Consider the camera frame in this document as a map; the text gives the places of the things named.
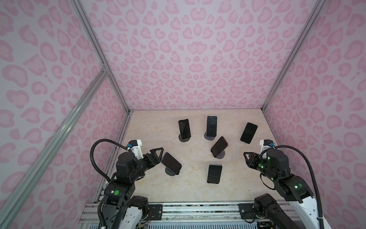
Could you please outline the corner aluminium post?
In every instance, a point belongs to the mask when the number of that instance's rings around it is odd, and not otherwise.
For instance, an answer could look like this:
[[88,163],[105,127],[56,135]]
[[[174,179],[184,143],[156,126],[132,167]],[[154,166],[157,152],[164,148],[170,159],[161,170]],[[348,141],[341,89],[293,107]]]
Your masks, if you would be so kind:
[[100,42],[98,41],[97,36],[92,28],[91,22],[88,19],[88,16],[86,14],[86,11],[83,7],[82,2],[79,0],[71,0],[70,3],[74,8],[74,11],[77,14],[77,17],[79,18],[81,25],[84,28],[86,35],[91,43],[91,46],[93,47],[97,57],[99,58],[101,65],[103,66],[103,69],[107,71],[107,77],[110,80],[110,82],[112,84],[112,88],[114,89],[118,100],[120,101],[121,105],[123,106],[125,113],[130,114],[130,109],[127,106],[127,103],[124,99],[122,91],[118,86],[117,80],[110,68],[110,65],[108,64],[106,56],[102,50],[102,47],[100,45]]
[[293,61],[296,59],[296,56],[300,52],[303,44],[305,43],[308,35],[310,34],[311,30],[315,26],[316,22],[318,21],[319,17],[322,14],[322,11],[327,5],[326,0],[318,0],[315,2],[315,5],[308,16],[306,23],[304,24],[299,36],[297,37],[294,46],[291,49],[291,52],[289,53],[286,61],[284,62],[283,67],[281,68],[278,77],[274,81],[274,84],[261,108],[261,111],[264,113],[265,110],[269,107],[271,100],[273,99],[277,89],[279,88],[281,82],[285,78],[287,72],[289,71],[289,68]]

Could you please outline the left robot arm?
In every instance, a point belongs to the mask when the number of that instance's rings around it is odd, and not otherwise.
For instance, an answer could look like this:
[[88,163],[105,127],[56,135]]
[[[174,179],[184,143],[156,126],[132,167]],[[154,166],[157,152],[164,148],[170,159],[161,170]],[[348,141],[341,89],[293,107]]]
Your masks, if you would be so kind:
[[134,229],[141,220],[150,218],[148,198],[133,195],[135,182],[161,162],[163,152],[163,148],[152,149],[141,159],[129,151],[119,155],[116,172],[97,208],[99,229]]

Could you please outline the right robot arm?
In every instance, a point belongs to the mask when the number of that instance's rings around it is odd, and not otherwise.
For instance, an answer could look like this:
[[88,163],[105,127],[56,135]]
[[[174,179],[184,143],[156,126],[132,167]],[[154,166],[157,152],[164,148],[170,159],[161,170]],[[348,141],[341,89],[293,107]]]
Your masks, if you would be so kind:
[[[313,169],[310,167],[313,188],[305,180],[291,172],[288,156],[282,146],[267,148],[260,154],[245,152],[246,164],[260,172],[274,184],[272,188],[295,210],[307,229],[329,229],[330,224],[323,214],[319,189]],[[260,219],[269,219],[280,229],[297,229],[298,225],[281,209],[270,194],[256,197],[251,213]]]

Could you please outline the left diagonal aluminium bar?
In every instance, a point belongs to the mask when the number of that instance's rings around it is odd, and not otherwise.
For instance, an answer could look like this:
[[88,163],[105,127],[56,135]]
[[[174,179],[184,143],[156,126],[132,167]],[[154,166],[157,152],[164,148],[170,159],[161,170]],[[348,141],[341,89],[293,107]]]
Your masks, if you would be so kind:
[[66,117],[56,134],[50,139],[17,188],[9,196],[1,210],[2,229],[8,228],[13,222],[14,218],[17,216],[29,195],[34,190],[56,153],[61,149],[61,146],[64,144],[70,132],[75,127],[90,101],[93,99],[99,87],[103,84],[107,75],[107,70],[101,70],[96,79],[75,105],[74,109]]

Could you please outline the centre purple stand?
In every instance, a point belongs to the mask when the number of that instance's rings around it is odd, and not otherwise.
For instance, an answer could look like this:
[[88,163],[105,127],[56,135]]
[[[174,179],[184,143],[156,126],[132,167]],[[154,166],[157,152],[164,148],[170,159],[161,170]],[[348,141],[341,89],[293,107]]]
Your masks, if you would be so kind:
[[225,157],[225,155],[226,155],[225,151],[222,151],[216,158],[223,159]]

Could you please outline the back left dark stand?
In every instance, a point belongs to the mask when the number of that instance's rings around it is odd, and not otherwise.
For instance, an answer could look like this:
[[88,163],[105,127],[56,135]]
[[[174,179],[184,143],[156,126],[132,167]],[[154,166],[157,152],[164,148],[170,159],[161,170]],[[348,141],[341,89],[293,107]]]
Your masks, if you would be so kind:
[[182,138],[181,134],[179,134],[178,136],[178,139],[181,141],[181,142],[188,142],[190,140],[190,138]]

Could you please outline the back centre dark stand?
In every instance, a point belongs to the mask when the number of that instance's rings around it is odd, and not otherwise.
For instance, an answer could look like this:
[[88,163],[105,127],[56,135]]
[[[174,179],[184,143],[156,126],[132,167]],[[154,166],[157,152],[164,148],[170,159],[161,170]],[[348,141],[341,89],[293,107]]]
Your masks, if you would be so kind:
[[213,141],[215,140],[215,136],[208,136],[207,132],[204,133],[204,138],[208,141]]

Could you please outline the dark stand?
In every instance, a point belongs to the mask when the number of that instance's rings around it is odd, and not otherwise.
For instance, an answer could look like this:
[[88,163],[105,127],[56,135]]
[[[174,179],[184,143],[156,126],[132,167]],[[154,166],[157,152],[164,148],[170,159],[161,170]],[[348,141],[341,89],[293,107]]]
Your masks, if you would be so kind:
[[167,174],[167,175],[169,175],[169,176],[175,176],[175,173],[174,172],[172,172],[169,168],[165,168],[165,173]]
[[204,133],[204,138],[208,141],[213,141],[215,140],[215,136],[208,136],[207,132]]
[[181,134],[179,134],[178,136],[178,139],[181,141],[181,142],[188,142],[190,140],[190,138],[182,138]]

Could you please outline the black phone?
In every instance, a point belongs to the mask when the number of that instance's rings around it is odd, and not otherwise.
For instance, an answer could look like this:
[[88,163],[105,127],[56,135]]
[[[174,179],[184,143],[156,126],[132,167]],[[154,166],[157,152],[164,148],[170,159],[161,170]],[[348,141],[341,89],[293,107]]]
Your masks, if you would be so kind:
[[208,116],[206,125],[206,136],[216,137],[217,135],[217,116]]
[[171,154],[166,152],[162,157],[161,163],[166,167],[169,168],[175,175],[179,175],[180,170],[182,168],[182,164],[178,162]]
[[246,144],[250,144],[254,138],[254,135],[258,129],[258,126],[252,123],[247,123],[240,137],[240,141]]
[[219,184],[222,174],[222,165],[210,164],[207,172],[207,183],[208,184]]
[[191,138],[189,119],[179,120],[178,125],[182,138]]

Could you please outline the centre pink-edged phone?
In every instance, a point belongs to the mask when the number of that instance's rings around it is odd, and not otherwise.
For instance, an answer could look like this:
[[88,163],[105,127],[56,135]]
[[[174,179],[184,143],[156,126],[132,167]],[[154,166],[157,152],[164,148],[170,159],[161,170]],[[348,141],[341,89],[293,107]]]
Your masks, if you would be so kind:
[[228,142],[226,139],[222,136],[220,137],[217,142],[212,146],[210,149],[212,155],[216,158],[222,151],[225,151],[225,149],[228,147]]

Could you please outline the right corner aluminium post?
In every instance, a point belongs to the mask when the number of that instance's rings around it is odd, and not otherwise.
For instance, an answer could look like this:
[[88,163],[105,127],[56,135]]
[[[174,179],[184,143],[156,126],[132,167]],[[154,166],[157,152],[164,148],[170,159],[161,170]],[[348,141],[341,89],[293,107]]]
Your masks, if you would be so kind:
[[291,52],[289,53],[286,61],[284,62],[283,67],[281,68],[278,77],[274,81],[274,84],[261,108],[261,111],[264,113],[265,110],[269,107],[271,100],[273,99],[277,89],[279,88],[281,82],[285,78],[287,72],[289,71],[289,68],[293,61],[296,59],[296,56],[300,52],[303,44],[305,43],[308,35],[310,34],[311,30],[315,26],[316,22],[318,21],[319,17],[322,14],[322,11],[327,5],[326,0],[318,0],[315,2],[315,5],[308,16],[306,23],[304,24],[299,36],[297,37],[294,46],[291,49]]

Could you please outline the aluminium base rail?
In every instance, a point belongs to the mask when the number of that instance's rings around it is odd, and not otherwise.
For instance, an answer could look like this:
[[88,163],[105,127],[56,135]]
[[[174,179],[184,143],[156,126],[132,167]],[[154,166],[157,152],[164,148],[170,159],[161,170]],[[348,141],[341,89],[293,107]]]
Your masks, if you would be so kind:
[[[241,218],[239,206],[252,205],[244,202],[166,202],[162,205],[160,220],[141,220],[136,229],[279,229],[269,219],[256,218],[248,223]],[[298,225],[307,229],[295,210],[284,201],[278,201],[281,209]]]

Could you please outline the left corner aluminium post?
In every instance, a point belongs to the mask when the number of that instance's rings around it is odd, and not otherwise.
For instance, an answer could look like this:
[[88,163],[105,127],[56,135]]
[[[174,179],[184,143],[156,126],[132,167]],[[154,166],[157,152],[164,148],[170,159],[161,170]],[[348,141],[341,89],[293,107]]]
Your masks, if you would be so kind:
[[118,100],[120,101],[121,105],[123,106],[125,113],[130,114],[130,109],[127,106],[127,103],[124,99],[122,91],[118,86],[117,80],[110,68],[110,65],[108,64],[106,56],[102,50],[102,47],[100,45],[100,42],[98,41],[97,36],[92,28],[91,22],[88,19],[88,16],[86,14],[86,11],[83,7],[82,2],[79,0],[71,0],[70,3],[74,8],[74,11],[77,14],[77,17],[79,18],[81,25],[84,28],[86,35],[91,43],[91,46],[93,47],[97,57],[99,58],[101,65],[103,66],[103,69],[107,71],[107,77],[110,80],[110,82],[112,84],[112,88],[114,89]]

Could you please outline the front left dark stand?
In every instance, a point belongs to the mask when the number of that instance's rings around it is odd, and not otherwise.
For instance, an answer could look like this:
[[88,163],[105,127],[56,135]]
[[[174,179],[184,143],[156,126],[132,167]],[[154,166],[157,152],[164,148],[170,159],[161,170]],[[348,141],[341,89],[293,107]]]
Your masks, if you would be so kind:
[[165,168],[165,173],[167,174],[167,175],[169,175],[169,176],[175,176],[175,173],[174,172],[172,172],[169,168]]

